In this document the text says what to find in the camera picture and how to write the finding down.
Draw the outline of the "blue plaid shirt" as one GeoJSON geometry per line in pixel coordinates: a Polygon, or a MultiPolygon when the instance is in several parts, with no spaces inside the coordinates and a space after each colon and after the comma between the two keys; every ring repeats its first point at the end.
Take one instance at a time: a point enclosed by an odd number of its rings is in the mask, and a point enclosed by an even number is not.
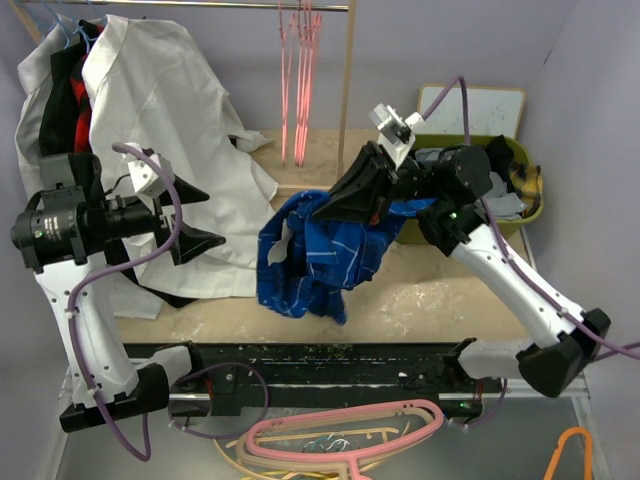
{"type": "Polygon", "coordinates": [[[347,321],[344,291],[373,279],[404,224],[434,200],[391,204],[379,224],[315,220],[329,201],[320,190],[290,197],[258,235],[258,303],[285,317],[307,314],[347,321]]]}

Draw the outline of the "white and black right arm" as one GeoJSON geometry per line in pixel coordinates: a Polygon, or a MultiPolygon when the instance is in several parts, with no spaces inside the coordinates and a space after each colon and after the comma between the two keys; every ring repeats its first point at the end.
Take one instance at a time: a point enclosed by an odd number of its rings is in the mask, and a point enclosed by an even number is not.
{"type": "Polygon", "coordinates": [[[555,398],[595,359],[611,321],[562,295],[506,244],[477,203],[492,187],[490,172],[477,145],[453,147],[426,164],[397,164],[383,146],[368,142],[314,217],[376,225],[394,201],[430,199],[416,214],[424,239],[473,272],[529,334],[521,341],[462,341],[445,356],[446,383],[467,391],[488,377],[522,379],[555,398]]]}

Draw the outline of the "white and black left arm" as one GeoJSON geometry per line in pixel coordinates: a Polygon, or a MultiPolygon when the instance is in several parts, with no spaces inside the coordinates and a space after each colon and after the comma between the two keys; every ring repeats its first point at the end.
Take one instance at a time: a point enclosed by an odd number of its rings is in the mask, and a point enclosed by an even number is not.
{"type": "Polygon", "coordinates": [[[167,407],[171,387],[202,387],[206,369],[190,342],[162,347],[134,364],[119,337],[109,301],[114,269],[105,249],[116,241],[151,233],[159,253],[177,266],[224,244],[224,237],[182,223],[173,200],[200,203],[209,196],[175,175],[151,149],[121,147],[134,158],[128,176],[134,193],[104,191],[101,163],[92,153],[40,159],[43,188],[32,196],[11,229],[11,240],[46,295],[70,367],[72,399],[59,417],[66,433],[167,407]]]}

